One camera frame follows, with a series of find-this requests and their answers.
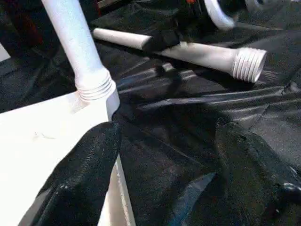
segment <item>white cylindrical rod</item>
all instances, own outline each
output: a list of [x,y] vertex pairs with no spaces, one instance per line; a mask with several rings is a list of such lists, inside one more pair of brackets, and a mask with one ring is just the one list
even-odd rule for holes
[[[97,39],[137,49],[142,49],[144,43],[150,38],[147,35],[101,28],[94,29],[93,34]],[[180,45],[156,54],[226,72],[236,79],[249,82],[258,80],[266,58],[265,50],[230,49],[187,42],[181,42]]]
[[110,91],[111,76],[102,65],[79,0],[42,0],[75,73],[82,98],[97,99]]

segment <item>threaded pipe end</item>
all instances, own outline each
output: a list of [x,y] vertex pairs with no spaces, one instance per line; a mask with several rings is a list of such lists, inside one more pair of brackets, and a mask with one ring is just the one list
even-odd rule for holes
[[94,81],[94,84],[99,83],[99,86],[94,86],[93,88],[83,89],[83,87],[78,87],[77,90],[79,92],[80,97],[85,101],[92,101],[96,99],[100,99],[102,97],[108,96],[111,94],[111,92],[115,89],[113,86],[114,81],[111,78],[110,72],[105,69],[105,73],[102,73],[102,80],[100,81],[100,78],[97,77],[94,79],[97,79]]
[[255,48],[239,48],[232,67],[232,77],[255,83],[263,70],[267,51]]

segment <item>black plastic sheet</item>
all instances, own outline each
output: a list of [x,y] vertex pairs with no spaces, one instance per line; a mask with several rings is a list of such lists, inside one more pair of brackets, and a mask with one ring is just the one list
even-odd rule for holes
[[[137,2],[101,17],[93,26],[151,34],[168,26],[174,13],[168,9],[158,1]],[[218,71],[96,41],[102,62],[118,86],[121,104],[113,119],[122,131],[120,156],[137,225],[251,225],[240,216],[227,192],[216,148],[220,119],[262,137],[277,158],[300,174],[300,10],[296,2],[289,8],[288,19],[287,14],[275,16],[280,21],[283,18],[284,25],[275,26],[280,23],[273,18],[260,26],[239,26],[206,37],[191,32],[195,42],[267,50],[267,62],[255,85]],[[2,112],[75,89],[61,48],[52,53],[33,48],[1,62],[0,73]],[[194,184],[210,173],[215,176],[208,185]],[[191,185],[197,189],[189,196]],[[267,199],[262,193],[260,208],[251,204],[248,208],[263,216]],[[273,224],[300,224],[298,206],[278,211],[281,214]],[[174,220],[183,213],[182,221]]]

